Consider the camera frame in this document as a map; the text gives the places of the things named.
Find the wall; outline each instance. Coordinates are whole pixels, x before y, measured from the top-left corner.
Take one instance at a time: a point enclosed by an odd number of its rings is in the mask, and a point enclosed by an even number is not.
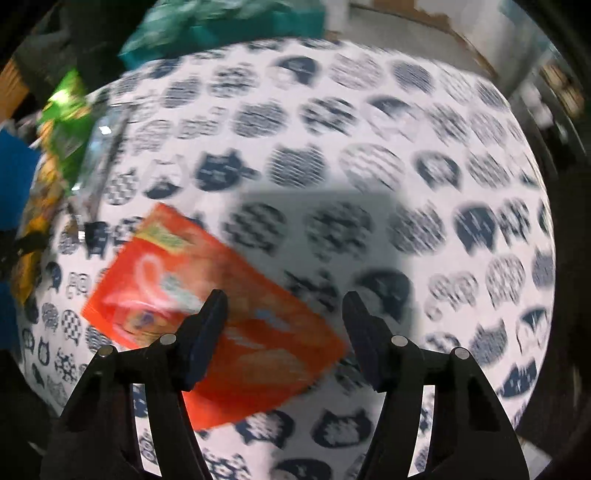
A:
[[[324,28],[333,32],[344,31],[349,16],[349,0],[322,0],[322,3],[326,7]]]
[[[372,6],[453,30],[488,62],[506,95],[547,46],[537,26],[511,0],[373,0]]]

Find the white cat print fabric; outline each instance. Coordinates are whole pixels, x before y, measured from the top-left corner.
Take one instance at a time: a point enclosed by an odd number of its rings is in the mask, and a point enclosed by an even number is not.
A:
[[[21,368],[61,411],[111,341],[80,315],[157,202],[177,208],[340,332],[356,290],[393,333],[468,348],[517,424],[553,310],[550,209],[533,153],[486,79],[345,41],[275,40],[152,61],[102,89],[139,105],[92,241],[58,215],[19,319]],[[354,355],[301,395],[196,432],[217,480],[353,479],[383,396]],[[140,451],[158,472],[142,385]],[[432,425],[426,389],[415,461]]]

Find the blue object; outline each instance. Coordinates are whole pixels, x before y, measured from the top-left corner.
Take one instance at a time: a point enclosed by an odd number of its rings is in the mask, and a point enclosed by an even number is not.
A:
[[[39,152],[6,130],[0,130],[0,232],[18,228],[39,156]],[[1,282],[0,350],[17,344],[16,310],[8,284]]]
[[[18,228],[39,156],[39,152],[0,130],[0,231]]]

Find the navy blue cat pattern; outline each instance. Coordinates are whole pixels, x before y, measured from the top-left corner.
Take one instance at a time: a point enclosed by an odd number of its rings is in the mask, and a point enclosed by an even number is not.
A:
[[[333,313],[339,308],[339,290],[328,270],[320,269],[310,276],[298,276],[286,270],[285,276],[285,289],[315,312]]]
[[[398,84],[406,92],[419,90],[431,93],[434,90],[432,75],[420,65],[398,61],[392,66],[392,72]]]
[[[260,175],[260,172],[244,164],[238,150],[230,149],[222,155],[204,152],[193,177],[199,190],[221,192],[236,186],[243,177],[256,180]]]
[[[246,445],[253,441],[270,442],[277,448],[283,448],[295,429],[294,420],[279,410],[255,413],[236,423],[234,428]]]
[[[244,203],[240,211],[223,224],[231,244],[247,249],[260,249],[273,256],[287,233],[285,215],[265,203]]]
[[[325,410],[312,428],[312,440],[325,448],[345,448],[365,442],[374,426],[367,412],[360,408],[351,415],[337,415]]]
[[[396,250],[412,255],[432,254],[446,240],[443,221],[433,205],[417,210],[399,207],[390,219],[388,233]]]
[[[384,70],[366,53],[359,55],[357,60],[337,54],[330,66],[329,77],[343,87],[369,90],[383,81]]]
[[[368,212],[350,202],[320,206],[305,219],[306,236],[312,253],[329,262],[334,255],[362,258],[374,223]]]
[[[285,128],[287,113],[275,101],[254,105],[244,104],[236,113],[233,129],[247,138],[270,137]]]
[[[299,149],[278,145],[268,172],[269,179],[281,187],[305,188],[322,183],[325,169],[324,155],[316,145]]]
[[[23,374],[58,413],[96,352],[119,348],[80,311],[163,202],[332,326],[356,291],[393,335],[470,350],[517,424],[548,344],[556,258],[543,177],[490,81],[272,38],[151,61],[92,96],[136,108],[84,241],[64,202],[18,316]],[[427,463],[429,391],[410,475]],[[145,386],[132,396],[158,473]],[[354,480],[382,402],[349,351],[274,410],[195,434],[215,480]]]
[[[357,123],[355,107],[336,97],[310,99],[302,105],[300,116],[306,130],[313,135],[331,131],[350,135]]]
[[[419,152],[414,168],[432,190],[451,185],[460,190],[462,171],[451,158],[439,152]]]
[[[282,57],[269,67],[275,86],[289,90],[297,85],[312,87],[320,73],[320,65],[310,57]]]
[[[360,192],[379,186],[395,191],[404,178],[404,163],[381,145],[350,145],[340,153],[339,165]]]

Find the metal screw head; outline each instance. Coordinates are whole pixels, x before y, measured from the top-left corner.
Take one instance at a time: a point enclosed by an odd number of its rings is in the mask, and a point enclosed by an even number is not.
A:
[[[113,345],[103,345],[98,349],[97,353],[99,354],[99,356],[104,358],[112,354],[114,350],[115,347]]]
[[[454,350],[454,353],[456,354],[456,357],[458,357],[460,360],[468,360],[470,358],[470,352],[462,347],[456,348]]]
[[[408,338],[403,335],[394,335],[392,337],[392,343],[396,346],[407,346]]]
[[[177,336],[173,333],[165,333],[160,337],[160,343],[163,345],[172,345],[174,342],[177,341]]]

